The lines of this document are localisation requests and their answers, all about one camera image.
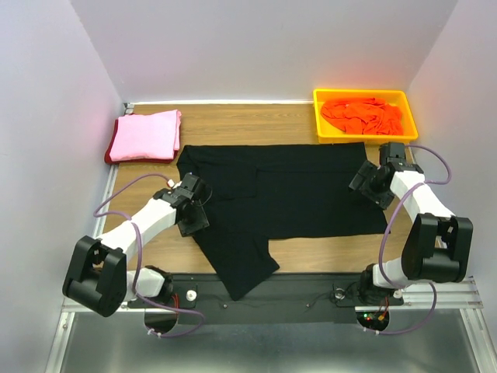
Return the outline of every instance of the white cylinder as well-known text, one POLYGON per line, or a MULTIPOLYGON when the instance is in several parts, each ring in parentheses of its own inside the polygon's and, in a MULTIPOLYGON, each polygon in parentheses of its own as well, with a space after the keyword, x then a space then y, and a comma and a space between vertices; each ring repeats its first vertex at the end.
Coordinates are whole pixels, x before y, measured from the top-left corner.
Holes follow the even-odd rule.
POLYGON ((194 290, 188 290, 186 292, 186 300, 188 302, 193 302, 196 299, 196 291, 194 290))

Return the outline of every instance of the white wall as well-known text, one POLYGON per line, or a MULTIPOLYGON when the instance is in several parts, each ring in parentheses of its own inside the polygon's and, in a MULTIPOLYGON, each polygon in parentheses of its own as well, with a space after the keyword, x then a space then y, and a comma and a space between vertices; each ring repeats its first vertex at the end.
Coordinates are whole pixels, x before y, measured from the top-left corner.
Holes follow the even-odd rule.
POLYGON ((120 95, 407 89, 457 0, 71 0, 120 95))
POLYGON ((122 110, 68 0, 0 2, 0 364, 44 371, 122 110))
MULTIPOLYGON (((460 0, 408 91, 420 144, 438 149, 452 165, 439 198, 474 223, 468 274, 475 275, 485 319, 497 341, 497 2, 460 0)), ((418 152, 428 174, 443 169, 418 152)))

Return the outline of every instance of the black base panel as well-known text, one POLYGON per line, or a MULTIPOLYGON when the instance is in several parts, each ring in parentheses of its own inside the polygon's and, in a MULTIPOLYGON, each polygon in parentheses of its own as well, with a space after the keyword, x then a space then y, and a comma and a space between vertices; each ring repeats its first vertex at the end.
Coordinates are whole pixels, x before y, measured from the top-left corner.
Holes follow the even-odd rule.
MULTIPOLYGON (((196 288, 194 309, 208 324, 356 323, 354 307, 365 305, 357 297, 359 279, 360 274, 274 274, 236 302, 215 274, 175 274, 173 284, 177 291, 196 288), (349 289, 347 298, 337 300, 337 288, 349 289)), ((391 298, 390 304, 403 301, 391 298)), ((197 324, 198 318, 181 315, 179 323, 197 324)))

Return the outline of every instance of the orange cloth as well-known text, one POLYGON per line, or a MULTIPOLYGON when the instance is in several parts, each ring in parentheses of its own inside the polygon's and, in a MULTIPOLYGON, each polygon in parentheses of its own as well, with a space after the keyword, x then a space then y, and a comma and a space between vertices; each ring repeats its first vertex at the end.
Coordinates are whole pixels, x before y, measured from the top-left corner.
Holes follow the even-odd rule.
POLYGON ((402 112, 384 99, 330 99, 321 115, 346 134, 404 134, 402 112))

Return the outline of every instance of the pink folded towel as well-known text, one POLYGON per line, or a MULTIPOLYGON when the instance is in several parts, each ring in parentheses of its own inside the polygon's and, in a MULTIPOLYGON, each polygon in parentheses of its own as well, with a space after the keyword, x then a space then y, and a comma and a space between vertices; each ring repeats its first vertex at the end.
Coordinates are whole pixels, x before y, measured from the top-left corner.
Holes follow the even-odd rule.
POLYGON ((179 150, 179 110, 119 117, 106 162, 174 159, 179 150))

